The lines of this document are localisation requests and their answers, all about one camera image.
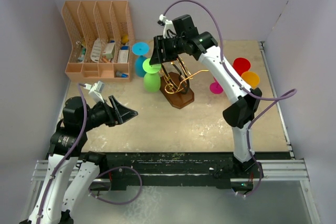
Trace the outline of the blue wine glass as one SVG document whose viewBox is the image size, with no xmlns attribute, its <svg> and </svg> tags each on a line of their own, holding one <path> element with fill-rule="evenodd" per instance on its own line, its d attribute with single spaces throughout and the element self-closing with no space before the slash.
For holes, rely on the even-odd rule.
<svg viewBox="0 0 336 224">
<path fill-rule="evenodd" d="M 145 56 L 150 50 L 150 47 L 145 42 L 137 42 L 132 46 L 132 52 L 137 56 L 137 59 L 134 63 L 135 73 L 138 77 L 143 78 L 146 74 L 142 65 L 144 61 L 147 59 Z"/>
</svg>

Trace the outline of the green wine glass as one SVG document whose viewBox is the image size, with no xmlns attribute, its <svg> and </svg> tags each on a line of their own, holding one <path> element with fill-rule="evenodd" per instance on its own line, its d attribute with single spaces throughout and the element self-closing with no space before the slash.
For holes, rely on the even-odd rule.
<svg viewBox="0 0 336 224">
<path fill-rule="evenodd" d="M 150 65 L 150 59 L 146 59 L 142 64 L 145 76 L 143 77 L 143 86 L 147 92 L 157 92 L 161 87 L 161 77 L 159 71 L 161 65 Z"/>
</svg>

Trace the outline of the pink wine glass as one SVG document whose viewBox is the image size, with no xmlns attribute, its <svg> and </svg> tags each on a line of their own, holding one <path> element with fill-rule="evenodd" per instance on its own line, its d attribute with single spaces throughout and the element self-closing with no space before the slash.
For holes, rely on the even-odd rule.
<svg viewBox="0 0 336 224">
<path fill-rule="evenodd" d="M 221 94 L 223 92 L 223 88 L 221 85 L 218 83 L 218 81 L 214 78 L 214 82 L 210 84 L 209 90 L 213 94 Z"/>
</svg>

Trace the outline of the red wine glass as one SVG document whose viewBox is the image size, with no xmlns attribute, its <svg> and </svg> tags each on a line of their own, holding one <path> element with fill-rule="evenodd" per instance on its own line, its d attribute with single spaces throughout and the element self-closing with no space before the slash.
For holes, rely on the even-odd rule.
<svg viewBox="0 0 336 224">
<path fill-rule="evenodd" d="M 233 68 L 241 76 L 244 72 L 247 72 L 251 68 L 250 61 L 246 58 L 236 58 L 233 62 Z"/>
</svg>

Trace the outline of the yellow wine glass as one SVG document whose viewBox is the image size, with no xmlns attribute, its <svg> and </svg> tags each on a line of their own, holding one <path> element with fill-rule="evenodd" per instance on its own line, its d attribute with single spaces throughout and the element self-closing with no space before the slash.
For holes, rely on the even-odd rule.
<svg viewBox="0 0 336 224">
<path fill-rule="evenodd" d="M 246 71 L 242 73 L 241 78 L 249 84 L 253 89 L 258 87 L 260 83 L 260 77 L 257 73 L 252 72 L 252 71 Z"/>
</svg>

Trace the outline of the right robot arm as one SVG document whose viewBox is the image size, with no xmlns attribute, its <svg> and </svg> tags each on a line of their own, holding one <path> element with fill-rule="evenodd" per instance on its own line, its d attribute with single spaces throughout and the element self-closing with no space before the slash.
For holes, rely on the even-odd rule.
<svg viewBox="0 0 336 224">
<path fill-rule="evenodd" d="M 163 34 L 154 37 L 154 51 L 150 65 L 158 65 L 178 59 L 186 53 L 202 63 L 223 88 L 230 106 L 223 111 L 223 117 L 232 127 L 234 138 L 234 173 L 246 177 L 255 164 L 248 125 L 255 118 L 262 92 L 247 84 L 227 62 L 217 41 L 209 32 L 199 33 L 190 15 L 173 20 L 160 15 L 159 25 Z"/>
</svg>

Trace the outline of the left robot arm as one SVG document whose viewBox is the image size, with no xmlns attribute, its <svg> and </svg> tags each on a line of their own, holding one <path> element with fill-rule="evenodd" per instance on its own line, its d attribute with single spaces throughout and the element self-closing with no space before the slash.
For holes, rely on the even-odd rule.
<svg viewBox="0 0 336 224">
<path fill-rule="evenodd" d="M 87 132 L 101 125 L 114 127 L 136 117 L 138 112 L 109 96 L 92 108 L 84 97 L 65 102 L 63 118 L 50 139 L 48 167 L 40 195 L 23 223 L 73 223 L 77 208 L 95 178 L 108 172 L 107 157 L 88 152 L 79 159 L 88 140 Z"/>
</svg>

